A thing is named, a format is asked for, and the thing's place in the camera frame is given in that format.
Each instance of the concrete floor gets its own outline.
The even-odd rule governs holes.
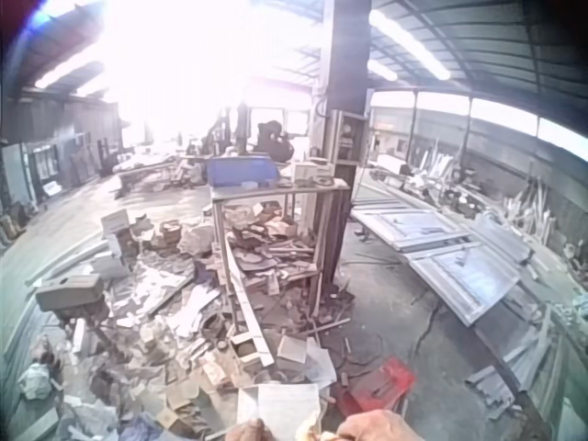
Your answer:
[[[29,288],[25,282],[63,251],[88,239],[96,239],[102,227],[100,218],[118,209],[130,217],[147,213],[154,222],[199,216],[209,203],[208,187],[166,189],[145,193],[138,188],[115,200],[118,179],[91,182],[52,201],[28,224],[0,258],[0,341],[3,352],[25,305]]]
[[[110,180],[96,181],[61,198],[30,223],[27,232],[2,258],[3,344],[24,309],[25,280],[62,250],[99,231],[102,216],[126,208],[131,217],[147,213],[158,222],[197,216],[209,203],[207,187],[160,193],[134,191],[119,200],[112,197],[113,188]],[[379,197],[366,190],[360,196]],[[485,349],[474,333],[442,305],[419,353],[412,356],[438,297],[407,266],[352,263],[368,260],[357,253],[396,260],[390,249],[376,240],[361,243],[353,234],[355,228],[353,223],[348,225],[342,254],[342,268],[350,277],[348,290],[356,295],[353,321],[341,334],[327,335],[323,343],[339,347],[341,336],[347,336],[357,357],[369,357],[378,350],[379,335],[384,343],[382,356],[396,356],[418,378],[410,395],[407,420],[425,439],[499,439],[511,417],[505,415],[496,424],[487,423],[481,398],[463,383],[468,375],[489,364]],[[46,315],[35,315],[38,327],[41,317],[49,320]],[[525,326],[520,326],[520,321],[502,304],[482,317],[479,327],[504,351],[525,331]]]

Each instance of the hand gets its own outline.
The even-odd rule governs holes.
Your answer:
[[[271,441],[272,436],[259,418],[234,427],[225,437],[226,441]]]
[[[371,411],[352,415],[337,435],[355,441],[423,441],[397,413]]]

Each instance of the factory ceiling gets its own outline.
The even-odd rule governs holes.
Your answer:
[[[34,3],[5,6],[2,26],[8,31],[3,31],[3,43],[12,42],[12,49],[4,64],[4,83],[13,91],[33,87],[59,62],[95,42],[103,29],[103,2],[86,0],[58,17],[34,26],[29,22],[17,36],[14,23]],[[256,3],[322,22],[322,0]],[[373,0],[372,7],[422,43],[450,73],[449,79],[439,80],[405,45],[373,26],[370,58],[398,77],[387,81],[371,73],[375,88],[490,96],[543,115],[557,114],[560,121],[588,131],[583,117],[588,109],[586,29],[578,18],[587,6],[581,2]],[[10,20],[12,30],[5,20]],[[302,47],[298,54],[294,62],[277,67],[280,80],[310,86],[319,73],[320,49]],[[103,69],[101,62],[86,63],[45,90],[71,94]]]

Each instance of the blue container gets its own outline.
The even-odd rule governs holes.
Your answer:
[[[240,187],[252,181],[261,187],[279,179],[276,163],[269,156],[210,158],[207,171],[211,187]]]

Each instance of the white plastic bag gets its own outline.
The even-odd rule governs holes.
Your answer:
[[[18,379],[18,386],[27,400],[45,400],[51,393],[49,368],[33,363]]]

